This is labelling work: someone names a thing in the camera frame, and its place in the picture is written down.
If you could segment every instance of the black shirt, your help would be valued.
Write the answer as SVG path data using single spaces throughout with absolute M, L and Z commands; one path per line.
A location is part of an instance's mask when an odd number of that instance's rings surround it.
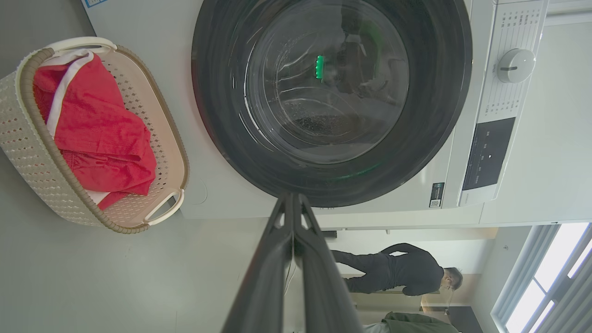
M 405 295 L 423 295 L 440 289 L 444 269 L 429 252 L 407 243 L 393 245 L 381 251 L 383 254 L 393 252 L 406 253 L 396 257 L 390 256 L 393 261 L 395 285 L 405 286 Z

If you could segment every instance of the black pants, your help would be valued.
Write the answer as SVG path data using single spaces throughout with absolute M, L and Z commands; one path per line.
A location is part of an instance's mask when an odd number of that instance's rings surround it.
M 394 288 L 394 260 L 388 254 L 354 255 L 332 251 L 335 261 L 366 273 L 361 277 L 345 278 L 345 284 L 352 293 L 370 294 L 379 290 Z

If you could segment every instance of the laundry basket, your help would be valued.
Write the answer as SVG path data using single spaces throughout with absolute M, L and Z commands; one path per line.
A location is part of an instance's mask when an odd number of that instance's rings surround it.
M 33 77 L 45 60 L 75 48 L 90 48 L 111 72 L 126 109 L 150 130 L 156 156 L 156 179 L 147 196 L 129 194 L 102 211 L 82 188 L 50 136 L 33 97 Z M 98 37 L 60 41 L 28 55 L 17 71 L 0 80 L 0 146 L 29 186 L 64 219 L 137 233 L 169 218 L 184 199 L 189 173 L 175 124 L 156 83 L 129 50 Z M 175 204 L 152 215 L 172 196 Z

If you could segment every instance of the handle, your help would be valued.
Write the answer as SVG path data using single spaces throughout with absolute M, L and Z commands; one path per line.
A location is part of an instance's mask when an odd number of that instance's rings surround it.
M 160 207 L 162 207 L 162 205 L 164 205 L 167 202 L 167 200 L 169 200 L 175 194 L 178 194 L 179 198 L 177 199 L 177 202 L 169 210 L 167 210 L 163 215 L 160 215 L 159 217 L 156 217 L 154 219 L 149 219 L 149 217 L 151 217 L 152 214 L 156 213 L 156 211 Z M 183 204 L 183 200 L 185 200 L 185 190 L 182 188 L 172 189 L 172 192 L 169 195 L 167 195 L 165 197 L 165 199 L 162 200 L 158 206 L 156 206 L 150 213 L 148 213 L 148 215 L 146 215 L 146 217 L 144 217 L 144 223 L 147 225 L 153 226 L 153 225 L 157 225 L 158 223 L 168 219 L 173 214 L 175 214 L 175 212 L 177 210 L 179 210 L 179 208 L 181 208 L 181 205 Z
M 112 41 L 101 37 L 76 37 L 62 41 L 57 41 L 55 43 L 49 44 L 48 46 L 46 46 L 46 48 L 53 49 L 53 51 L 57 53 L 68 49 L 74 49 L 76 47 L 94 45 L 101 46 L 91 49 L 94 53 L 103 53 L 117 50 L 117 45 L 113 44 Z

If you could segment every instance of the washing machine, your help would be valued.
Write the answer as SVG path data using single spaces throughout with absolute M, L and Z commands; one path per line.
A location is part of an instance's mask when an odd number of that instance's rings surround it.
M 83 0 L 154 75 L 189 219 L 495 199 L 548 0 Z

